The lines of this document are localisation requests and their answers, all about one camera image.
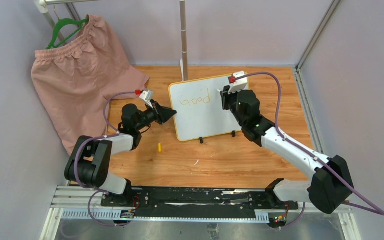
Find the yellow framed whiteboard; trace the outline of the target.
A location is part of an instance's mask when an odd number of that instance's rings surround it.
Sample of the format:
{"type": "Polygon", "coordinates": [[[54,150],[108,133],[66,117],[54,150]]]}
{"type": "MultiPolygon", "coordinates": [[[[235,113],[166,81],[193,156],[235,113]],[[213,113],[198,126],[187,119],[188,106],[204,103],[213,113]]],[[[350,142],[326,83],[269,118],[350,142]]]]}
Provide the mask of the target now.
{"type": "Polygon", "coordinates": [[[176,137],[180,142],[240,132],[233,114],[222,108],[220,91],[229,75],[172,83],[168,87],[176,137]]]}

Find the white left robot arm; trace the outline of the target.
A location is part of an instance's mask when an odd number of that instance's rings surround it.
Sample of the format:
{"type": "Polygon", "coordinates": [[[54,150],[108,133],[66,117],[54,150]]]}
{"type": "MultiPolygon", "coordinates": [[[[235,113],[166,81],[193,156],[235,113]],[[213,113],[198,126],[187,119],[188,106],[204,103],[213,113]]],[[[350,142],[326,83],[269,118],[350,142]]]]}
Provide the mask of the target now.
{"type": "Polygon", "coordinates": [[[163,125],[176,114],[176,110],[155,100],[150,101],[145,111],[132,103],[125,105],[116,134],[78,138],[64,170],[65,179],[77,182],[83,188],[101,190],[122,207],[137,202],[131,181],[110,172],[111,157],[135,150],[142,139],[142,129],[152,123],[163,125]]]}

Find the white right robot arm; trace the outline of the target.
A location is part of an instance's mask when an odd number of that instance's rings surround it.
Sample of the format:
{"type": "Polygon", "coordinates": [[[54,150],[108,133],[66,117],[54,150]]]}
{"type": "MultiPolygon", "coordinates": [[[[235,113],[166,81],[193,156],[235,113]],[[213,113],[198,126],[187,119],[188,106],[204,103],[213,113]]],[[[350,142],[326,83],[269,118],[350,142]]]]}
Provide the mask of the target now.
{"type": "Polygon", "coordinates": [[[288,201],[310,202],[331,214],[352,194],[349,188],[354,184],[344,158],[313,151],[284,133],[260,114],[260,101],[252,90],[230,92],[230,86],[225,86],[219,93],[222,108],[233,114],[250,142],[278,154],[308,177],[307,181],[279,178],[272,182],[265,195],[270,208],[278,209],[288,201]]]}

